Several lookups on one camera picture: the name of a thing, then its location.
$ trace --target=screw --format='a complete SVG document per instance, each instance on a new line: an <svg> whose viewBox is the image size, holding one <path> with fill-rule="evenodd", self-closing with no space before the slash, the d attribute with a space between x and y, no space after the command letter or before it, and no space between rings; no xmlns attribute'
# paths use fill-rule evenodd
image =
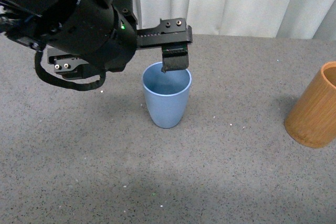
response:
<svg viewBox="0 0 336 224"><path fill-rule="evenodd" d="M51 31L52 33L56 33L56 32L57 32L57 27L56 27L56 26L51 26L51 27L50 27L50 31Z"/></svg>
<svg viewBox="0 0 336 224"><path fill-rule="evenodd" d="M38 46L39 46L38 43L35 42L31 45L31 48L37 50Z"/></svg>

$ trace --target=black cable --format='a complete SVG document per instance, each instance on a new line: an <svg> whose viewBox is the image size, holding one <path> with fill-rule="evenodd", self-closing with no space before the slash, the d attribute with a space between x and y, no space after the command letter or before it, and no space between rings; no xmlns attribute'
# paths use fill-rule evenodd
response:
<svg viewBox="0 0 336 224"><path fill-rule="evenodd" d="M85 84L78 84L78 83L74 83L71 81L65 81L62 79L59 79L51 74L49 74L42 66L41 66L41 61L42 61L42 57L43 57L43 52L42 51L38 51L35 54L35 71L37 76L44 82L57 86L57 87L61 87L61 88L65 88L65 89L74 89L77 91L88 91L88 90L93 90L93 89L97 89L99 87L101 87L104 82L105 82L105 78L106 78L106 72L104 70L102 70L99 74L100 79L98 81L95 82L91 82L91 83L85 83Z"/></svg>

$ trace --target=cup rim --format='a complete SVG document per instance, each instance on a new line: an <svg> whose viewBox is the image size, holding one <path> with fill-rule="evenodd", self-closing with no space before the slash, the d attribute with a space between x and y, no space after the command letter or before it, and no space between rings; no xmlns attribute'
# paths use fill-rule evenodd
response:
<svg viewBox="0 0 336 224"><path fill-rule="evenodd" d="M180 92L178 92L178 93L174 93L174 94L159 94L159 93L155 93L155 92L153 92L152 90L150 90L149 88L147 88L147 86L146 86L145 83L143 82L143 76L144 76L144 74L146 73L146 71L147 71L150 67L152 67L152 66L154 66L154 65L157 65L157 64L161 64L161 63L162 63L162 62L159 61L159 62L156 62L156 63L153 63L153 64L149 65L148 67L146 67L146 69L145 69L144 72L142 73L142 76L141 76L142 86L143 86L148 92L150 92L151 94L159 95L159 96L161 96L161 97L173 97L173 96L175 96L175 95L178 95L178 94L183 93L185 90L187 90L187 89L190 87L191 82L192 82L191 73L190 73L190 71L189 71L188 69L184 69L184 70L186 70L187 73L189 74L189 83L188 83L188 85L187 85L183 90L181 90Z"/></svg>
<svg viewBox="0 0 336 224"><path fill-rule="evenodd" d="M328 78L325 76L324 74L324 71L329 69L329 68L335 68L336 67L336 61L330 61L330 62L327 62L325 63L321 69L320 69L320 72L321 72L321 75L323 77L323 79L327 82L327 84L329 84L334 90L336 90L336 86L334 84L332 84Z"/></svg>

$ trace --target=blue cup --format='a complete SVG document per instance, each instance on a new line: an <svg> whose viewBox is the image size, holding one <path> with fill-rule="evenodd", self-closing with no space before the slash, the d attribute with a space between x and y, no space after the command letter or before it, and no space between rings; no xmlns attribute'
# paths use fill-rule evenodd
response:
<svg viewBox="0 0 336 224"><path fill-rule="evenodd" d="M161 128L172 128L183 116L192 78L187 69L166 73L161 69L162 62L145 69L142 74L143 92L154 123Z"/></svg>

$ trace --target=bamboo cup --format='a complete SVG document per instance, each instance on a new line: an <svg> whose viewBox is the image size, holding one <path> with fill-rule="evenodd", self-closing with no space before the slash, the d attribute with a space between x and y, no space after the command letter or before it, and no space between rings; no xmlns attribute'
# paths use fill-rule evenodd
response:
<svg viewBox="0 0 336 224"><path fill-rule="evenodd" d="M285 120L300 144L321 148L336 138L336 61L324 64Z"/></svg>

